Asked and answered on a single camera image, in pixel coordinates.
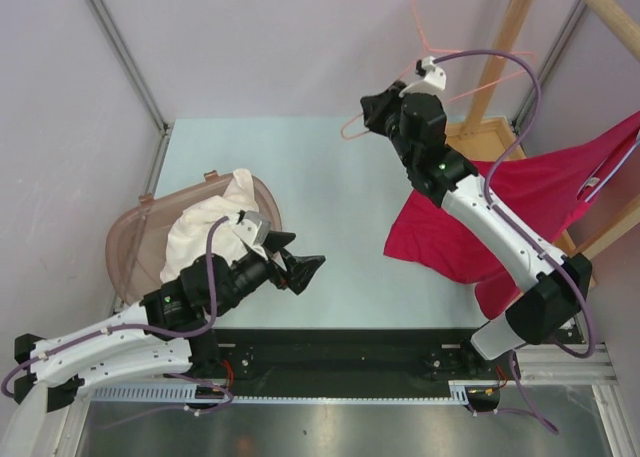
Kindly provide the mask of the pink wire hanger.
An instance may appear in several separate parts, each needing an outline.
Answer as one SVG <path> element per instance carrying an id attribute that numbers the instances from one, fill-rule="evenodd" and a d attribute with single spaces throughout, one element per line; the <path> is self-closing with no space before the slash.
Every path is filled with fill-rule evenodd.
<path id="1" fill-rule="evenodd" d="M 461 50 L 460 49 L 438 49 L 435 47 L 432 47 L 429 44 L 429 41 L 426 37 L 422 22 L 421 22 L 421 18 L 419 16 L 419 12 L 417 10 L 417 0 L 410 0 L 410 9 L 411 9 L 411 14 L 415 23 L 415 27 L 416 30 L 418 32 L 418 36 L 420 38 L 420 42 L 421 42 L 421 53 L 420 53 L 420 59 L 423 59 L 423 57 L 428 57 L 428 56 L 435 56 L 436 54 L 438 55 L 449 55 L 449 54 L 456 54 L 456 55 L 460 55 L 461 54 Z M 507 74 L 506 76 L 500 76 L 500 77 L 496 77 L 493 78 L 492 80 L 490 80 L 488 83 L 482 84 L 482 85 L 478 85 L 476 88 L 472 89 L 472 90 L 468 90 L 464 93 L 458 94 L 452 98 L 450 98 L 449 100 L 447 100 L 447 103 L 452 103 L 455 102 L 457 100 L 460 100 L 462 98 L 474 95 L 479 93 L 480 91 L 484 91 L 485 89 L 493 89 L 496 86 L 498 86 L 499 84 L 509 81 L 511 79 L 517 78 L 520 75 L 525 74 L 526 71 L 523 67 L 520 68 L 520 70 L 512 72 L 510 74 Z M 340 129 L 340 136 L 343 140 L 345 141 L 349 141 L 349 140 L 354 140 L 357 139 L 359 137 L 362 137 L 364 135 L 366 135 L 368 133 L 367 130 L 354 134 L 354 135 L 347 135 L 346 134 L 346 130 L 347 128 L 355 123 L 358 119 L 360 119 L 362 117 L 362 113 L 355 115 L 354 117 L 352 117 L 350 120 L 346 121 L 344 123 L 344 125 L 341 127 Z"/>

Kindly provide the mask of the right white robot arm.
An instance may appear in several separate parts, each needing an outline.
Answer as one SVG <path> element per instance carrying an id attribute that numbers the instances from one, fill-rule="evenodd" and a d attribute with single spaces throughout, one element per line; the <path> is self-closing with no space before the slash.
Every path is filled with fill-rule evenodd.
<path id="1" fill-rule="evenodd" d="M 480 327 L 461 353 L 463 370 L 484 378 L 499 357 L 546 342 L 587 311 L 592 265 L 568 256 L 521 220 L 476 166 L 446 142 L 440 99 L 401 81 L 360 100 L 367 130 L 393 145 L 413 189 L 468 229 L 503 265 L 521 297 Z"/>

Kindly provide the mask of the blue wire hanger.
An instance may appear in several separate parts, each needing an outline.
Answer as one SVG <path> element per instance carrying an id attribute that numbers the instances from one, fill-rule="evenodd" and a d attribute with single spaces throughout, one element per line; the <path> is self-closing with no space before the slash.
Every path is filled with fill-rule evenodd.
<path id="1" fill-rule="evenodd" d="M 625 152 L 625 154 L 620 158 L 620 160 L 616 163 L 616 165 L 612 168 L 612 170 L 603 179 L 601 179 L 596 184 L 594 189 L 585 198 L 586 202 L 591 202 L 596 197 L 596 195 L 614 177 L 614 175 L 619 171 L 619 169 L 624 165 L 624 163 L 629 159 L 629 157 L 633 154 L 633 152 L 638 147 L 639 147 L 639 135 L 636 135 L 634 143 L 629 147 L 629 149 Z"/>

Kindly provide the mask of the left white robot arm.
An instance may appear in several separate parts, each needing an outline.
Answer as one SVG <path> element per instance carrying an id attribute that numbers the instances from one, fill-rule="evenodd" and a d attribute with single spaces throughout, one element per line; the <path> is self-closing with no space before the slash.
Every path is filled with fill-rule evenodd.
<path id="1" fill-rule="evenodd" d="M 287 250 L 295 236 L 271 231 L 238 260 L 215 253 L 212 235 L 202 256 L 110 318 L 66 336 L 23 334 L 14 341 L 16 367 L 1 382 L 4 396 L 22 403 L 44 387 L 48 412 L 106 383 L 156 374 L 207 377 L 221 364 L 213 329 L 266 283 L 301 294 L 325 263 L 323 255 L 298 257 Z"/>

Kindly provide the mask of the red t shirt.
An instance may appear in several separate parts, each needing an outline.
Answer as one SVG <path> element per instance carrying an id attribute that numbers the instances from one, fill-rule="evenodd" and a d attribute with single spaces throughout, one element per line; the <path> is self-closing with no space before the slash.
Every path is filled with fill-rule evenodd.
<path id="1" fill-rule="evenodd" d="M 598 138 L 576 147 L 502 163 L 491 180 L 498 196 L 548 241 L 557 240 L 594 203 L 585 198 L 634 143 L 633 114 Z M 519 291 L 502 264 L 460 222 L 412 192 L 391 227 L 384 254 L 418 263 L 460 284 L 472 284 L 488 319 Z"/>

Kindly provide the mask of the white t shirt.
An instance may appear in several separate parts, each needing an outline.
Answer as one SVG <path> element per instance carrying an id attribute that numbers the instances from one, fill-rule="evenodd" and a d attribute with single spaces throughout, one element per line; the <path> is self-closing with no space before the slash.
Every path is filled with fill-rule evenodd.
<path id="1" fill-rule="evenodd" d="M 240 211 L 259 210 L 255 200 L 252 174 L 236 169 L 224 193 L 197 202 L 184 210 L 169 230 L 165 251 L 165 265 L 159 278 L 162 283 L 175 280 L 180 272 L 205 254 L 211 227 L 222 217 L 228 217 L 214 233 L 212 250 L 228 265 L 249 253 L 233 228 Z"/>

